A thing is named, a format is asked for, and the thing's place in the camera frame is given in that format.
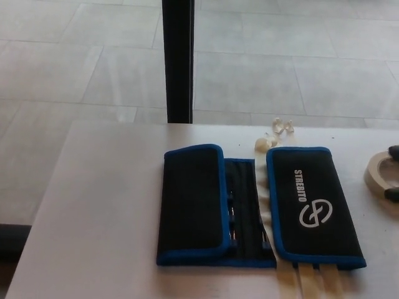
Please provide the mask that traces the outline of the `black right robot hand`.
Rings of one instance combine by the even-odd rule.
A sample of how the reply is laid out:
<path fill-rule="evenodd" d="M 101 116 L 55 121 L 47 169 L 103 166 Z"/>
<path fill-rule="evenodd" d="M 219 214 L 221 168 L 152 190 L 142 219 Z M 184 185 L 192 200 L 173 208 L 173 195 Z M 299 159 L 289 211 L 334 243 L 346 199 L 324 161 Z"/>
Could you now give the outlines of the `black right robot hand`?
<path fill-rule="evenodd" d="M 394 161 L 399 162 L 398 145 L 390 146 L 388 148 L 388 153 Z M 386 189 L 384 191 L 384 196 L 385 196 L 385 199 L 387 199 L 393 203 L 399 202 L 399 190 L 397 187 Z"/>

